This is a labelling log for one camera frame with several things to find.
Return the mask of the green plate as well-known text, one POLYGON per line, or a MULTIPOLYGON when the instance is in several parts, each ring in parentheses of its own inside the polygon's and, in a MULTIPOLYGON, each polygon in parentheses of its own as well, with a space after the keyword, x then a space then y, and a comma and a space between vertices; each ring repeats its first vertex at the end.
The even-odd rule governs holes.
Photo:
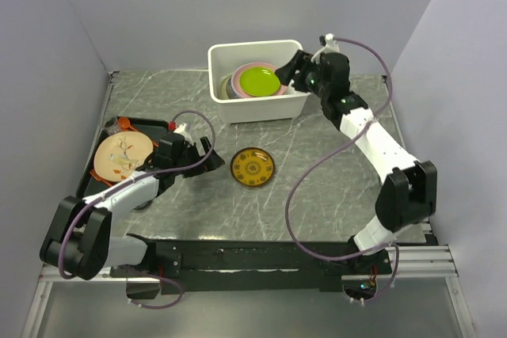
POLYGON ((251 97, 267 97, 277 93, 281 83, 272 67, 256 65, 241 70, 238 86, 251 97))

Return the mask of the yellow brown patterned plate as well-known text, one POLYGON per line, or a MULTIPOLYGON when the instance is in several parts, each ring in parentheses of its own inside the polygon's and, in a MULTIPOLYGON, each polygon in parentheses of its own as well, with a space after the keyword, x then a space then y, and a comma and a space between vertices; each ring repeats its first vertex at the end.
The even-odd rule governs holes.
POLYGON ((274 177, 276 172, 273 157, 258 147, 247 147, 239 150, 231 159, 232 177, 249 188, 260 188, 274 177))

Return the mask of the dark plate with deer motif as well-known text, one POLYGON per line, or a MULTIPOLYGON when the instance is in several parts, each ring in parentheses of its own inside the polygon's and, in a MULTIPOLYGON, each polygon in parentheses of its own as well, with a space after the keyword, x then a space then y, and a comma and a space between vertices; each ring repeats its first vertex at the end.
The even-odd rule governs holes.
POLYGON ((236 96, 234 90, 232 89, 231 77, 229 77, 226 82, 226 95, 230 100, 235 99, 236 96))

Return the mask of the pink plate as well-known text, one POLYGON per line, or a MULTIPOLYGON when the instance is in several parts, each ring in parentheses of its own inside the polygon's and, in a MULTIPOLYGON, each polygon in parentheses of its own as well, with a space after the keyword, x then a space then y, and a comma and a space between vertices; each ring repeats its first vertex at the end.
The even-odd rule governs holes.
MULTIPOLYGON (((238 86, 238 75, 241 73, 241 70, 247 68, 247 67, 250 67, 250 66, 256 66, 256 65, 261 65, 261 66, 270 66, 272 67, 274 70, 276 69, 276 67, 274 65, 271 65, 271 64, 268 64, 268 63, 248 63, 248 64, 245 64, 241 67, 239 67, 232 75, 231 77, 231 84, 232 84, 232 88, 234 89, 234 91, 239 95, 241 96, 242 98, 258 98, 258 97, 251 97, 249 96, 248 94, 244 93, 238 86)), ((281 88, 280 90, 275 93, 274 95, 272 96, 280 96, 280 95, 284 95, 285 92, 286 92, 286 89, 287 89, 287 86, 286 85, 281 85, 281 88)))

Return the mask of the cream plate with branch motif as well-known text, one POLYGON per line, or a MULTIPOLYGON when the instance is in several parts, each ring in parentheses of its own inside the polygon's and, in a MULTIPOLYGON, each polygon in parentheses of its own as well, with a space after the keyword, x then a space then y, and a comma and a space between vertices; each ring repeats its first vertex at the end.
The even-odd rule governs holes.
POLYGON ((221 85, 219 87, 219 96, 222 100, 229 100, 230 99, 228 96, 228 92, 227 92, 227 87, 228 87, 230 79, 231 79, 231 76, 226 76, 222 80, 221 85))

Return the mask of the blue plate with bamboo mat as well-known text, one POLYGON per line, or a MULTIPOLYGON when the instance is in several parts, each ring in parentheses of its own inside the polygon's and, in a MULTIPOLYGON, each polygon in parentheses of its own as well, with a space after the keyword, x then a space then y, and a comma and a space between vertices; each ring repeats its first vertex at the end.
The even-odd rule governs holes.
POLYGON ((230 99, 241 99, 242 98, 234 91, 234 89, 231 86, 228 87, 227 91, 228 91, 228 96, 230 97, 230 99))

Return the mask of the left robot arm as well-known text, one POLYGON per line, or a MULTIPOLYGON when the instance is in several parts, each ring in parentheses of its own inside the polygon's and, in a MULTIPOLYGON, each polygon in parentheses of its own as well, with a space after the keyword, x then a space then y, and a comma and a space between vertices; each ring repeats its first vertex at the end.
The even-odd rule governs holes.
POLYGON ((204 153, 182 133, 167 132, 158 148, 127 179, 85 199, 68 196, 55 212, 39 257, 64 279, 92 279, 107 266, 129 265, 141 276, 157 267, 157 256, 140 237, 112 238, 114 222, 169 189, 177 176, 195 177, 225 164, 215 140, 200 140, 204 153))

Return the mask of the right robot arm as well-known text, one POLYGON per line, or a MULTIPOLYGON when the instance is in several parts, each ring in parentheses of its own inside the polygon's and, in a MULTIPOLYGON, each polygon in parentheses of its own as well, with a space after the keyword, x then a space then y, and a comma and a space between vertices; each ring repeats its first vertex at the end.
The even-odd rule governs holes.
POLYGON ((298 50, 275 74, 282 84, 316 95, 324 116, 351 139, 379 176, 375 215, 350 239, 346 255, 353 272, 365 273, 374 264, 375 253, 434 215, 437 169, 409 154, 382 127, 367 102, 350 89, 349 71, 349 60, 342 53, 323 53, 314 63, 311 54, 298 50))

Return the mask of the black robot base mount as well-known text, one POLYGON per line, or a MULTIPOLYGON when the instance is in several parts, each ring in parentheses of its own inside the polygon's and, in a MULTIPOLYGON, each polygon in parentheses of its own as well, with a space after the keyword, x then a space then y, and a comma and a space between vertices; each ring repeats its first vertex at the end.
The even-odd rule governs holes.
POLYGON ((340 292, 344 275, 389 275, 386 250, 340 260, 351 244, 309 241, 310 256, 292 241, 147 240, 141 264, 116 264, 114 277, 158 275, 184 291, 272 291, 317 289, 340 292))

